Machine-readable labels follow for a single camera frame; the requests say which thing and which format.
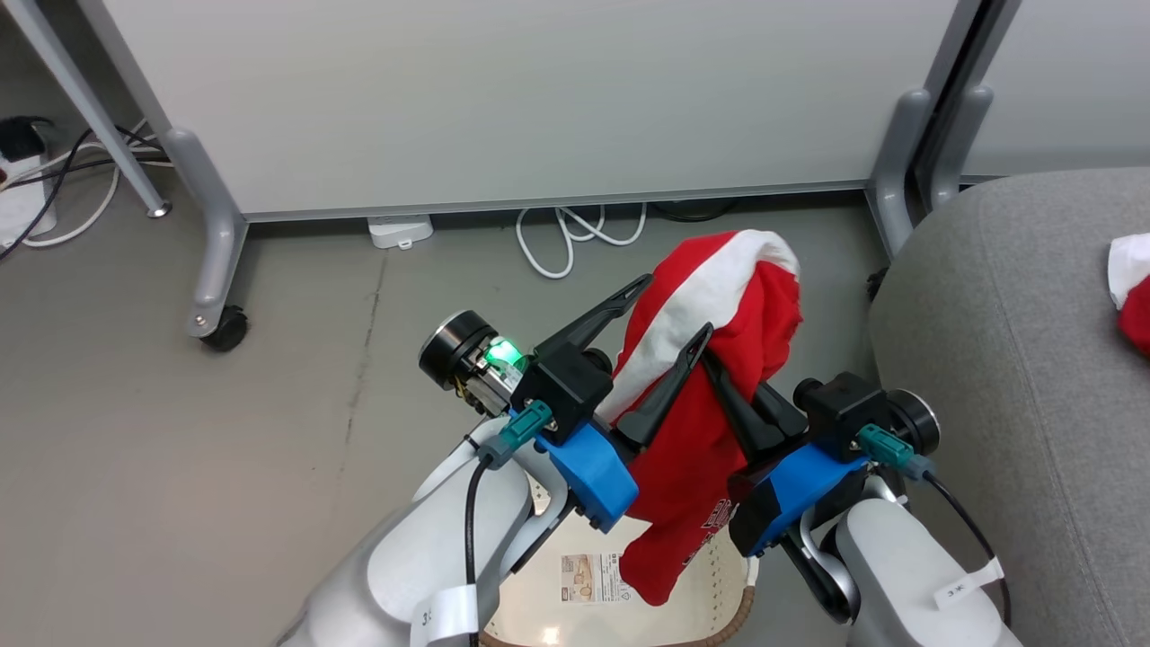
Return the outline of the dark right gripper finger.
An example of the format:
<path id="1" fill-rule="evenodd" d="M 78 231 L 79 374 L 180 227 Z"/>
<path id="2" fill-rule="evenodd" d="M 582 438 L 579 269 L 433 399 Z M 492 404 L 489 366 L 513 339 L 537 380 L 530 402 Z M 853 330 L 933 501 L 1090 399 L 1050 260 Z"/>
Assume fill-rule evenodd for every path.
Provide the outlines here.
<path id="1" fill-rule="evenodd" d="M 730 372 L 713 351 L 703 353 L 702 363 L 724 417 L 730 424 L 731 433 L 739 442 L 743 457 L 773 459 L 780 447 L 784 446 L 784 436 L 756 413 L 756 390 L 751 396 L 739 394 Z"/>
<path id="2" fill-rule="evenodd" d="M 761 382 L 756 387 L 756 413 L 768 425 L 777 428 L 785 438 L 802 437 L 808 430 L 808 418 L 804 413 L 783 394 L 776 392 L 768 382 Z"/>

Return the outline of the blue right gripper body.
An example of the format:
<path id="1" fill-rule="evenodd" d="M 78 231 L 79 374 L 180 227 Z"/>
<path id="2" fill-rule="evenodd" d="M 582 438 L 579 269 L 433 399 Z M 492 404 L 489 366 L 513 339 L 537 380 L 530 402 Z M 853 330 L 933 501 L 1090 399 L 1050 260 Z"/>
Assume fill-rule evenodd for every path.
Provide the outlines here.
<path id="1" fill-rule="evenodd" d="M 751 460 L 730 477 L 730 539 L 759 556 L 802 515 L 816 510 L 842 482 L 859 483 L 871 465 L 907 473 L 912 455 L 931 455 L 940 425 L 931 408 L 902 388 L 798 388 L 792 405 L 808 418 L 770 460 Z"/>

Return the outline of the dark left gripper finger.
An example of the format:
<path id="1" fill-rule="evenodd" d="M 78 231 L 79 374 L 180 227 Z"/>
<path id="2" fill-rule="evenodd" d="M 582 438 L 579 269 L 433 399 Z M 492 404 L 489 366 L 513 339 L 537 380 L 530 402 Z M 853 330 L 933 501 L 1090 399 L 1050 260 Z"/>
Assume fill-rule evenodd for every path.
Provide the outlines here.
<path id="1" fill-rule="evenodd" d="M 562 347 L 564 344 L 570 344 L 572 347 L 578 351 L 585 351 L 588 345 L 612 321 L 619 319 L 624 313 L 632 310 L 632 305 L 637 302 L 637 299 L 643 295 L 643 292 L 653 280 L 654 276 L 652 274 L 643 274 L 638 278 L 632 279 L 632 282 L 624 284 L 623 287 L 603 300 L 598 306 L 593 306 L 590 310 L 578 316 L 578 318 L 568 323 L 567 326 L 561 328 L 554 336 L 550 336 L 543 342 L 537 344 L 535 346 L 535 357 L 545 357 L 552 351 Z"/>
<path id="2" fill-rule="evenodd" d="M 669 415 L 678 393 L 685 388 L 687 379 L 702 360 L 703 352 L 713 336 L 713 324 L 706 323 L 678 351 L 674 363 L 647 388 L 646 394 L 620 415 L 615 423 L 615 436 L 629 450 L 646 450 L 652 445 L 664 421 Z"/>

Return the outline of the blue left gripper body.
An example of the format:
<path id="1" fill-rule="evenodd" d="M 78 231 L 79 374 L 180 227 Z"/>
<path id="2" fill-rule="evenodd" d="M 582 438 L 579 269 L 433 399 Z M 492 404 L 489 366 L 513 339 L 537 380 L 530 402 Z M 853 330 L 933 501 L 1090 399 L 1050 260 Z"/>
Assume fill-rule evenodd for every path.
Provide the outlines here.
<path id="1" fill-rule="evenodd" d="M 575 509 L 603 533 L 632 504 L 638 487 L 624 467 L 627 447 L 597 415 L 613 386 L 610 365 L 590 345 L 578 351 L 564 344 L 536 359 L 467 310 L 428 337 L 419 368 L 497 422 L 494 436 L 478 445 L 483 471 L 500 470 L 522 448 L 530 456 L 539 452 Z"/>

